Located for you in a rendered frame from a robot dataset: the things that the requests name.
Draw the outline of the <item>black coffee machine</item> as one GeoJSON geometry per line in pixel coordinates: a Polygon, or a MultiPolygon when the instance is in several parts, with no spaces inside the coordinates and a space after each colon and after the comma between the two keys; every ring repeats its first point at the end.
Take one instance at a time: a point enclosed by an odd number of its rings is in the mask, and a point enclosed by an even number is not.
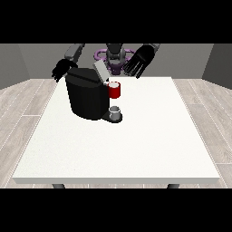
{"type": "Polygon", "coordinates": [[[85,120],[122,121],[122,114],[110,112],[109,87],[101,82],[97,72],[89,68],[71,68],[65,76],[72,112],[85,120]]]}

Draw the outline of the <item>pale grey machine lid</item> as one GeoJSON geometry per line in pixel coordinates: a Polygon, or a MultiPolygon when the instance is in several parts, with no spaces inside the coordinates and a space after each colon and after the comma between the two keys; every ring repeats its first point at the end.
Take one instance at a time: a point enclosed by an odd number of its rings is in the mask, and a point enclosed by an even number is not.
{"type": "Polygon", "coordinates": [[[111,75],[108,72],[107,67],[103,62],[103,60],[99,60],[95,62],[92,66],[97,72],[97,74],[99,75],[101,82],[106,82],[110,78],[111,75]]]}

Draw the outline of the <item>red pod holder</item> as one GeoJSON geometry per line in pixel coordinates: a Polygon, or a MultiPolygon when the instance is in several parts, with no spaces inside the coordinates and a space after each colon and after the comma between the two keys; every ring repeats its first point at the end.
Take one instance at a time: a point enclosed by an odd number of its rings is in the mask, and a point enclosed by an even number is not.
{"type": "Polygon", "coordinates": [[[117,99],[121,96],[121,84],[119,82],[109,82],[108,83],[109,97],[112,99],[117,99]]]}

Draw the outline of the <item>small grey cup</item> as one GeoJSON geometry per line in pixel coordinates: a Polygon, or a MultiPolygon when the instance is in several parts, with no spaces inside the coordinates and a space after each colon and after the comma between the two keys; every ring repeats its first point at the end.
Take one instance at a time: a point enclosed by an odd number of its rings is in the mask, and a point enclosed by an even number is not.
{"type": "Polygon", "coordinates": [[[111,106],[109,108],[110,119],[116,121],[121,116],[121,110],[118,106],[111,106]]]}

